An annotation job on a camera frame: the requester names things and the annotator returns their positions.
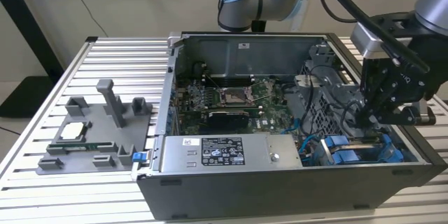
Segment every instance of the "blue cable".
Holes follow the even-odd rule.
[[[309,135],[309,136],[305,138],[305,140],[302,141],[301,147],[300,147],[300,149],[298,149],[298,153],[302,152],[302,150],[304,150],[305,147],[306,147],[306,143],[308,143],[309,140],[313,139],[313,138],[317,138],[317,137],[316,137],[314,135]]]
[[[288,128],[288,129],[282,130],[281,133],[280,133],[281,135],[286,134],[288,131],[294,131],[296,129],[298,129],[298,125],[300,125],[298,118],[294,118],[293,120],[294,120],[293,121],[294,122],[293,123],[294,124],[293,128]]]

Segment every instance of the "slotted metal surface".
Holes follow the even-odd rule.
[[[348,40],[346,47],[360,59]],[[34,169],[56,127],[61,125],[70,95],[84,95],[88,103],[104,102],[94,91],[98,78],[112,78],[122,101],[136,96],[153,103],[148,127],[152,142],[160,89],[164,79],[165,39],[106,38],[86,43],[30,121],[4,162],[0,164],[0,222],[6,223],[157,223],[129,172],[37,176]],[[434,98],[430,106],[437,124],[418,127],[422,136],[448,161],[448,107]],[[294,216],[196,223],[446,223],[448,172],[425,186],[401,190],[374,211],[346,211]]]

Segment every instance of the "floor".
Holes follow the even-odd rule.
[[[20,81],[14,82],[0,82],[0,103],[4,102],[8,95],[14,90]],[[25,129],[30,119],[10,119],[10,118],[0,118],[0,126],[18,133]],[[16,142],[18,135],[9,133],[0,129],[0,162],[4,159],[9,149]]]

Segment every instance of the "power supply label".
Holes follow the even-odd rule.
[[[202,165],[244,165],[244,149],[240,137],[202,138]]]

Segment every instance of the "power cord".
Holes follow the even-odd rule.
[[[18,132],[12,131],[12,130],[9,130],[9,129],[6,129],[6,128],[0,127],[0,130],[4,130],[4,131],[6,131],[6,132],[10,132],[12,134],[20,135]]]
[[[104,30],[102,26],[100,25],[100,23],[98,23],[98,22],[96,21],[96,19],[93,18],[93,15],[92,15],[90,9],[88,8],[88,6],[86,6],[86,4],[85,4],[85,2],[84,2],[84,0],[81,0],[81,2],[82,2],[82,4],[84,4],[84,7],[85,7],[85,9],[86,9],[86,11],[88,11],[89,15],[90,15],[90,18],[92,18],[93,22],[97,24],[98,28],[100,28],[100,29],[101,29],[101,31],[104,32],[104,35],[105,35],[105,37],[109,37],[109,35],[106,34],[106,32],[105,32],[105,30]]]
[[[321,6],[324,7],[324,10],[325,10],[326,14],[329,15],[329,17],[332,17],[332,19],[334,19],[336,21],[342,22],[342,23],[356,23],[357,22],[356,19],[346,19],[346,18],[337,17],[336,14],[330,11],[325,0],[320,0],[320,3],[321,3]]]

